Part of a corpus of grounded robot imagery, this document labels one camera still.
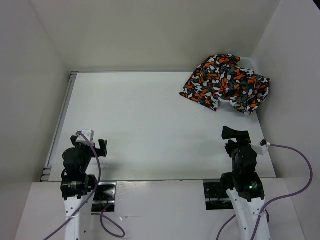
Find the orange camouflage shorts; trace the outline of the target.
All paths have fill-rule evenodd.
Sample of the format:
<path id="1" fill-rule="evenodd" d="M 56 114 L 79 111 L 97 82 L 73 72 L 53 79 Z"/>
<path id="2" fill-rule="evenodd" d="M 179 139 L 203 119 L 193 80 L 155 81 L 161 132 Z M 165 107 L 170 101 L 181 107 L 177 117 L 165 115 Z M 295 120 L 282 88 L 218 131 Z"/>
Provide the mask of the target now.
<path id="1" fill-rule="evenodd" d="M 266 100 L 270 79 L 253 69 L 239 66 L 233 54 L 213 54 L 201 63 L 182 87 L 179 95 L 216 111 L 219 102 L 251 115 Z"/>

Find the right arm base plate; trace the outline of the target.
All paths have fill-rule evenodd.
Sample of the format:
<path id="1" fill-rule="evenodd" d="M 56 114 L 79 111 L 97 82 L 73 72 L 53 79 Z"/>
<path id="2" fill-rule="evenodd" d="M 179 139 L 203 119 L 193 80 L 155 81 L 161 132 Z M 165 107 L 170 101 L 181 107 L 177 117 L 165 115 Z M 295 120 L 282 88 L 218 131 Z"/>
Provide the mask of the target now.
<path id="1" fill-rule="evenodd" d="M 203 189 L 207 211 L 234 209 L 230 198 L 222 189 L 222 185 L 219 180 L 204 180 Z"/>

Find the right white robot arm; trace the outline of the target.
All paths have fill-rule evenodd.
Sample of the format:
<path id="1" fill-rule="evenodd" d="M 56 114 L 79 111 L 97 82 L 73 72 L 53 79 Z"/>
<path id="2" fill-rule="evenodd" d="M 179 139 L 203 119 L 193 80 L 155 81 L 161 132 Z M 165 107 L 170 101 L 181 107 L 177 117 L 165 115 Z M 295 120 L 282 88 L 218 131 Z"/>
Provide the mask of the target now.
<path id="1" fill-rule="evenodd" d="M 219 191 L 229 197 L 235 211 L 242 240 L 270 240 L 268 214 L 263 210 L 265 192 L 256 173 L 258 154 L 252 148 L 248 131 L 227 126 L 221 137 L 231 158 L 232 171 L 221 175 Z"/>

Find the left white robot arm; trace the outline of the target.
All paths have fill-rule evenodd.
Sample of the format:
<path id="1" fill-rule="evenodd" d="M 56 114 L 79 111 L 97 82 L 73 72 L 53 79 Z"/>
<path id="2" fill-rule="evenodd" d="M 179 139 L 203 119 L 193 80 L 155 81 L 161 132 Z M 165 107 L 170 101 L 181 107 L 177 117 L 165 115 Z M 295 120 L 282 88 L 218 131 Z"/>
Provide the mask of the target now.
<path id="1" fill-rule="evenodd" d="M 94 131 L 83 130 L 71 138 L 73 147 L 62 154 L 64 170 L 60 190 L 64 201 L 66 240 L 91 240 L 93 200 L 100 194 L 102 168 L 99 157 L 107 156 L 107 141 L 96 147 Z"/>

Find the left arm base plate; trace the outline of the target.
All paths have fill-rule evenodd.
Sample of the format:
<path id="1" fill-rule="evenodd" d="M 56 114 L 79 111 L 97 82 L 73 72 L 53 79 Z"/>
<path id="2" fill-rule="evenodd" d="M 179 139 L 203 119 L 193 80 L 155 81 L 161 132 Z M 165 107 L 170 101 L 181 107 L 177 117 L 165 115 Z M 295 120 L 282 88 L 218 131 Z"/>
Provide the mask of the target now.
<path id="1" fill-rule="evenodd" d="M 115 211 L 116 199 L 116 182 L 100 182 L 95 192 L 91 211 L 93 213 L 101 213 L 107 207 L 105 212 Z"/>

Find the white plastic basket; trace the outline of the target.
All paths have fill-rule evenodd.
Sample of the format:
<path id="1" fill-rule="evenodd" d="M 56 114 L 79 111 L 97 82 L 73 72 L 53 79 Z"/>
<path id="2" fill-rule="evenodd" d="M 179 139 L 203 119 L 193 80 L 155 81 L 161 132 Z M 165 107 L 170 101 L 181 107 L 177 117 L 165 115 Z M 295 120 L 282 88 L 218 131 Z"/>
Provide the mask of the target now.
<path id="1" fill-rule="evenodd" d="M 250 57 L 241 56 L 240 61 L 237 63 L 237 66 L 242 69 L 253 70 L 256 74 L 261 75 L 261 70 L 259 69 L 257 63 Z M 227 100 L 223 97 L 220 97 L 218 100 L 219 106 L 223 106 L 224 108 L 233 107 L 230 100 Z"/>

